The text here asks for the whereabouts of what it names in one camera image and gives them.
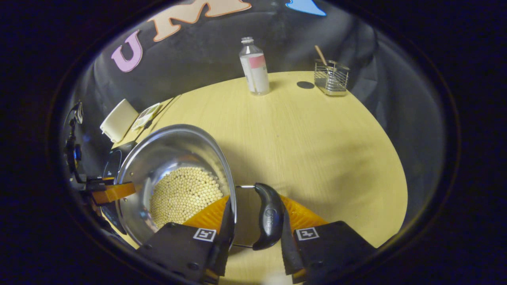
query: metal wire basket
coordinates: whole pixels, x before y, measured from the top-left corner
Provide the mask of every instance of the metal wire basket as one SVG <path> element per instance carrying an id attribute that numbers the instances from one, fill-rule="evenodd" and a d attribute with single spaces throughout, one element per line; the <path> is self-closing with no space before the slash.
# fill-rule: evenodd
<path id="1" fill-rule="evenodd" d="M 324 65 L 322 60 L 315 60 L 315 85 L 326 95 L 344 96 L 350 69 L 332 60 L 327 60 L 327 62 L 328 65 Z"/>

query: black handle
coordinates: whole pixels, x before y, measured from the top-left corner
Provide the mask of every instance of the black handle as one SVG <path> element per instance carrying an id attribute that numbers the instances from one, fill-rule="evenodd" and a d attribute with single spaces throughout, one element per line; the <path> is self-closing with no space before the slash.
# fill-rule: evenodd
<path id="1" fill-rule="evenodd" d="M 255 183 L 255 191 L 261 197 L 259 212 L 261 236 L 253 244 L 252 249 L 259 251 L 274 245 L 282 236 L 284 206 L 280 195 L 268 185 Z"/>

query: metal rod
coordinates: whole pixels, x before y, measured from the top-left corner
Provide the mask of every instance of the metal rod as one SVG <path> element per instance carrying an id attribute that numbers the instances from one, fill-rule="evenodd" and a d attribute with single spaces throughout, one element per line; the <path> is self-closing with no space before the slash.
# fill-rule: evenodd
<path id="1" fill-rule="evenodd" d="M 238 243 L 233 243 L 232 246 L 244 247 L 244 248 L 252 248 L 250 245 L 244 245 L 244 244 L 238 244 Z"/>
<path id="2" fill-rule="evenodd" d="M 236 188 L 255 188 L 254 185 L 236 185 Z"/>

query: light wood tabletop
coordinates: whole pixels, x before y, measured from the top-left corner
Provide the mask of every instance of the light wood tabletop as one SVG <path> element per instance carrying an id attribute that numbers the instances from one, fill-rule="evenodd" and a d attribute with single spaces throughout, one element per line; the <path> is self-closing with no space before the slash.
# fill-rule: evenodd
<path id="1" fill-rule="evenodd" d="M 250 94 L 246 79 L 202 87 L 169 104 L 137 141 L 173 124 L 191 124 L 211 134 L 223 150 L 235 184 L 261 182 L 306 206 L 328 222 L 345 221 L 374 247 L 402 225 L 407 183 L 400 159 L 370 112 L 347 91 L 329 97 L 313 83 L 313 72 L 269 74 L 271 92 Z M 113 148 L 134 140 L 129 131 Z M 259 236 L 260 199 L 238 190 L 235 243 Z M 278 242 L 262 251 L 233 247 L 220 283 L 261 283 L 284 272 Z M 290 284 L 290 276 L 283 279 Z"/>

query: metal bowl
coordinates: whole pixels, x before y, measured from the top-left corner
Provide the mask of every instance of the metal bowl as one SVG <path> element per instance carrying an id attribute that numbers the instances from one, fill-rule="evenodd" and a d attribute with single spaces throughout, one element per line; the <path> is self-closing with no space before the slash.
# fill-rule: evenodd
<path id="1" fill-rule="evenodd" d="M 158 227 L 150 215 L 153 188 L 165 175 L 180 167 L 201 167 L 211 172 L 224 195 L 231 195 L 231 211 L 236 224 L 236 195 L 231 170 L 216 141 L 192 125 L 172 125 L 151 133 L 134 147 L 116 177 L 116 183 L 133 182 L 136 193 L 120 199 L 116 207 L 120 222 L 139 245 Z"/>

